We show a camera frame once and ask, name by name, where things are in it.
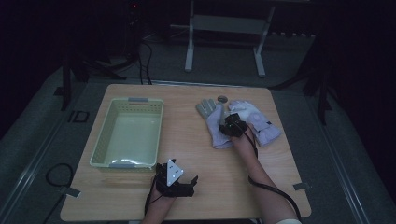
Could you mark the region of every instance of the rectangular storage bin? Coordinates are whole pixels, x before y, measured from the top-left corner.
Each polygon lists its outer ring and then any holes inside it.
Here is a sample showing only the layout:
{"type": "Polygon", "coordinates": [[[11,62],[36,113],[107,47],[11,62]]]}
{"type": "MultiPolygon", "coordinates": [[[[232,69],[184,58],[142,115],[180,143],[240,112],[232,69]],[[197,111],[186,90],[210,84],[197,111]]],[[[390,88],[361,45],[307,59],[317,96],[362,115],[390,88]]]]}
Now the rectangular storage bin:
{"type": "Polygon", "coordinates": [[[114,98],[106,112],[90,164],[150,171],[157,164],[163,100],[114,98]]]}

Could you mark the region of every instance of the sleeve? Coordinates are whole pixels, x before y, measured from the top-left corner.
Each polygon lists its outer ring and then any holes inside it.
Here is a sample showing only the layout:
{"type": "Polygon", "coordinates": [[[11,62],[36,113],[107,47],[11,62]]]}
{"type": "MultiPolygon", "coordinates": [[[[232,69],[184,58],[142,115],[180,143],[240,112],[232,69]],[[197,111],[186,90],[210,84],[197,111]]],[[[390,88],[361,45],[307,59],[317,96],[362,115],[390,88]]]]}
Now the sleeve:
{"type": "Polygon", "coordinates": [[[302,223],[296,219],[285,219],[277,222],[276,224],[302,224],[302,223]]]}

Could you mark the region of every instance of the light wood tabletop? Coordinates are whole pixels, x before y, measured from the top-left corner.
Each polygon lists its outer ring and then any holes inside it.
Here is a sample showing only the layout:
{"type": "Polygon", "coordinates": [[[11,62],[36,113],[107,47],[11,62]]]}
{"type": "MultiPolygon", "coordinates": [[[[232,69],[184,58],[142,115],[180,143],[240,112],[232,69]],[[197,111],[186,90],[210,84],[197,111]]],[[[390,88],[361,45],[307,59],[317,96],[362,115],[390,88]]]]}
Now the light wood tabletop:
{"type": "Polygon", "coordinates": [[[154,172],[108,172],[90,166],[90,158],[111,99],[115,97],[160,98],[164,101],[158,163],[176,159],[184,170],[180,183],[198,175],[192,197],[178,198],[167,219],[218,219],[260,217],[249,188],[248,176],[233,148],[214,149],[206,123],[195,109],[203,99],[225,95],[248,100],[282,131],[266,147],[258,147],[259,160],[276,185],[297,203],[302,217],[311,214],[287,136],[271,92],[262,88],[122,85],[108,86],[84,148],[71,188],[78,198],[68,196],[61,218],[65,221],[141,220],[154,172]]]}

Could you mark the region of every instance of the background desk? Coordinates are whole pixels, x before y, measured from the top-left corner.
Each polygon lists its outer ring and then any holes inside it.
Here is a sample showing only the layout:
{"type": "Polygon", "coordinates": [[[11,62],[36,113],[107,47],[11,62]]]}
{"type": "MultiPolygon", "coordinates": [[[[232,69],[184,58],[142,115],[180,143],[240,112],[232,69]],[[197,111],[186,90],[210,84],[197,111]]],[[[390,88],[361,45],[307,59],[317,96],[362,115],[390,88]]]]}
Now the background desk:
{"type": "MultiPolygon", "coordinates": [[[[247,174],[230,149],[215,150],[206,124],[195,110],[204,98],[226,95],[230,100],[251,101],[283,131],[271,93],[258,88],[110,85],[92,126],[72,188],[78,198],[67,198],[61,213],[73,220],[135,220],[144,216],[144,203],[154,173],[104,172],[89,165],[109,102],[114,97],[158,97],[164,100],[163,128],[158,162],[177,159],[185,174],[180,182],[198,175],[192,198],[179,198],[168,219],[215,219],[259,217],[247,174]]],[[[297,202],[302,216],[311,208],[301,182],[287,136],[282,134],[268,147],[259,147],[259,159],[278,187],[297,202]]]]}

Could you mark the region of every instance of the gray carpet floor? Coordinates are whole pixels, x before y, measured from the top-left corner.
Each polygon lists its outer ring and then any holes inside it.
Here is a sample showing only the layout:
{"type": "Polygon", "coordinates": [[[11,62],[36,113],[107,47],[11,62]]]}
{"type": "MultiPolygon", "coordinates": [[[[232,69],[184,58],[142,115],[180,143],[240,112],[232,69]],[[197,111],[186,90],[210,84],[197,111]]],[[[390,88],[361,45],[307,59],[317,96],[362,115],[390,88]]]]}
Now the gray carpet floor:
{"type": "MultiPolygon", "coordinates": [[[[187,45],[183,40],[182,33],[170,42],[162,42],[154,35],[146,38],[152,48],[149,74],[154,85],[273,86],[295,75],[312,43],[312,39],[303,36],[269,36],[262,53],[267,76],[261,78],[257,76],[251,48],[214,46],[200,38],[195,46],[193,70],[185,73],[187,45]]],[[[142,46],[141,55],[143,63],[147,62],[149,48],[142,46]]],[[[66,111],[60,110],[62,97],[53,95],[62,85],[61,70],[43,84],[0,143],[1,223],[44,223],[46,217],[47,223],[65,223],[59,217],[63,204],[57,204],[61,197],[59,187],[46,181],[46,173],[62,162],[76,169],[108,84],[140,83],[137,64],[118,73],[127,80],[96,74],[88,83],[73,81],[73,100],[66,111]],[[89,112],[87,122],[73,122],[73,111],[89,112]],[[18,185],[20,180],[28,184],[18,185]]],[[[305,217],[303,223],[396,223],[395,205],[345,111],[329,97],[332,110],[326,112],[327,125],[323,126],[316,116],[318,97],[304,96],[303,85],[301,81],[285,90],[272,91],[301,178],[310,186],[306,193],[312,215],[305,217]]],[[[56,175],[60,181],[67,177],[68,173],[62,170],[56,175]]]]}

